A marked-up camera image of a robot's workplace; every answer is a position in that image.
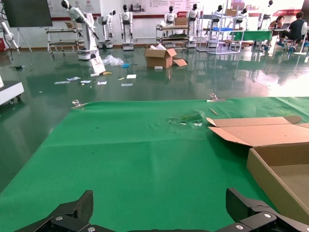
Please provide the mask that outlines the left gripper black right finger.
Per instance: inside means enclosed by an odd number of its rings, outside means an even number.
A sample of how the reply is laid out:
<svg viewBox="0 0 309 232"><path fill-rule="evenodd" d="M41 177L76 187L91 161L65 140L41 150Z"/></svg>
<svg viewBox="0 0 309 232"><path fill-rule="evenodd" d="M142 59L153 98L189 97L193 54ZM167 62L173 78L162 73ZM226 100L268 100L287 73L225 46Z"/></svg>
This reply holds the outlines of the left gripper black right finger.
<svg viewBox="0 0 309 232"><path fill-rule="evenodd" d="M219 232L307 232L309 226L276 212L264 201L244 197L234 188L225 193L226 211L234 223Z"/></svg>

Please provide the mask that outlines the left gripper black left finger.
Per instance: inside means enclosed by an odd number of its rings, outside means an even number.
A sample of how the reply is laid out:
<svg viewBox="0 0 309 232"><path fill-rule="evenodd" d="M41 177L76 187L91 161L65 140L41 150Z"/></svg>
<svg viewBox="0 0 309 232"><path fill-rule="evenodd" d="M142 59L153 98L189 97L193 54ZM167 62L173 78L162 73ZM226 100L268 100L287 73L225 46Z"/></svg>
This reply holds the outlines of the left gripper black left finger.
<svg viewBox="0 0 309 232"><path fill-rule="evenodd" d="M86 190L78 200L60 204L47 217L18 229L18 231L107 232L107 228L90 223L93 212L93 191Z"/></svg>

